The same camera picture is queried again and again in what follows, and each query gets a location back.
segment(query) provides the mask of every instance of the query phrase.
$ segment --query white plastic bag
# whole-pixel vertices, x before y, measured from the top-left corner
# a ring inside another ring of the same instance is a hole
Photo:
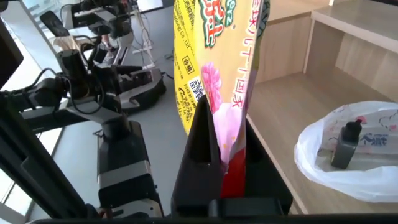
[[[335,169],[333,138],[357,119],[363,121],[359,146],[346,170]],[[358,200],[398,202],[398,104],[366,101],[332,111],[300,134],[295,162],[311,181]]]

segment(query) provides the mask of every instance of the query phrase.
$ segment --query snack package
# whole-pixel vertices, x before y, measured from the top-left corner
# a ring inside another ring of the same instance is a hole
[[[174,85],[178,114],[187,134],[200,97],[205,94],[195,59],[194,18],[198,0],[174,2]]]
[[[199,0],[195,9],[195,58],[226,172],[221,197],[244,195],[246,113],[258,69],[258,48],[257,68],[252,62],[263,3]]]
[[[222,197],[244,193],[246,112],[269,0],[176,0],[175,92],[187,133],[206,94],[226,175]]]

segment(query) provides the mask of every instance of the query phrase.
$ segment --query shelf board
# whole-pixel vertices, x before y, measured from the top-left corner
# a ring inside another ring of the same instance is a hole
[[[398,7],[351,0],[312,12],[323,24],[398,53]]]
[[[255,85],[248,120],[294,196],[299,213],[398,210],[398,204],[360,202],[311,182],[294,162],[294,146],[306,126],[339,106],[367,100],[390,101],[337,68],[329,74],[296,73]]]
[[[311,11],[325,7],[329,0],[283,0],[273,1],[267,25],[309,16]]]

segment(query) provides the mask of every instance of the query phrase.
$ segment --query barcode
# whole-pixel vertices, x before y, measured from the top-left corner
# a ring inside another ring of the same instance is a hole
[[[192,78],[188,82],[188,85],[192,90],[192,93],[195,97],[196,102],[198,102],[198,100],[205,94],[205,90],[203,89],[203,86],[201,85],[200,77]]]

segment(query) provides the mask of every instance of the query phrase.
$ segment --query gray floor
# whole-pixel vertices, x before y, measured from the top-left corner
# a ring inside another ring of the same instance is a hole
[[[173,8],[168,7],[146,14],[150,23],[150,38],[154,42],[152,54],[157,66],[170,75],[174,74],[174,65],[172,61],[164,59],[164,55],[170,54],[174,46],[172,13]],[[134,31],[136,36],[141,38],[137,31],[139,29]],[[142,63],[141,55],[133,56],[132,60],[135,60],[136,64]],[[165,78],[165,85],[166,94],[153,108],[134,114],[130,118],[141,123],[162,206],[165,214],[169,214],[170,197],[187,135],[175,105],[174,81]],[[54,156],[83,200],[96,207],[100,203],[97,196],[96,137],[92,133],[99,129],[100,125],[94,122],[66,127]],[[30,220],[38,218],[48,218],[48,215],[35,205]]]

